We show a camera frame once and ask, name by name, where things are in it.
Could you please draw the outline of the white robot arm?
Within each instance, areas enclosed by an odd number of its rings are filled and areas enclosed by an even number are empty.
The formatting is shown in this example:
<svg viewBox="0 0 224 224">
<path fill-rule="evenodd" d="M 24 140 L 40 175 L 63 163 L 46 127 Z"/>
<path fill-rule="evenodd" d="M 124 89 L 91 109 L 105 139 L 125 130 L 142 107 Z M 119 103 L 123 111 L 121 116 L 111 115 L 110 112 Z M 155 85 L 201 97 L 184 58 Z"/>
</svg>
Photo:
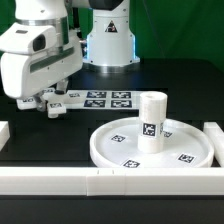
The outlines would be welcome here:
<svg viewBox="0 0 224 224">
<path fill-rule="evenodd" d="M 1 78 L 6 95 L 20 109 L 51 117 L 78 101 L 66 91 L 68 77 L 84 65 L 102 73 L 120 72 L 139 62 L 129 29 L 130 0 L 15 0 L 16 22 L 0 35 Z M 93 10 L 93 28 L 82 52 L 68 11 Z"/>
</svg>

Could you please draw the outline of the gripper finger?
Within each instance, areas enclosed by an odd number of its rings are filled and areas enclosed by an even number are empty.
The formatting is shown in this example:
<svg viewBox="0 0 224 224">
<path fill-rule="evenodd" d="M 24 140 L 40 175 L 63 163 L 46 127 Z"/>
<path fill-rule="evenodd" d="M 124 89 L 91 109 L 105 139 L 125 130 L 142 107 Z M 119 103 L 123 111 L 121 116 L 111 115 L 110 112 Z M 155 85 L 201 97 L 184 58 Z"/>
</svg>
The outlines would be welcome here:
<svg viewBox="0 0 224 224">
<path fill-rule="evenodd" d="M 46 110 L 45 100 L 39 95 L 34 95 L 33 98 L 36 102 L 37 110 L 40 112 L 44 112 Z"/>
<path fill-rule="evenodd" d="M 67 78 L 62 79 L 56 84 L 55 93 L 58 95 L 63 95 L 67 91 L 69 80 Z"/>
</svg>

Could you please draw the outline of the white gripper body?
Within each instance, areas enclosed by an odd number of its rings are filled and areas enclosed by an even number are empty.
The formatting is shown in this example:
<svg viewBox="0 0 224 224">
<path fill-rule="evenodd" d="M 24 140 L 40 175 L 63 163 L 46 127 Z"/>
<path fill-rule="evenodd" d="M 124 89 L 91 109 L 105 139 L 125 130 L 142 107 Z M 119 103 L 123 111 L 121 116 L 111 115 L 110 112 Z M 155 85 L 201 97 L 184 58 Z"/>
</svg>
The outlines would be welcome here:
<svg viewBox="0 0 224 224">
<path fill-rule="evenodd" d="M 48 88 L 82 67 L 82 50 L 78 38 L 71 38 L 61 55 L 40 59 L 36 55 L 4 53 L 1 58 L 1 77 L 6 95 L 25 99 Z"/>
</svg>

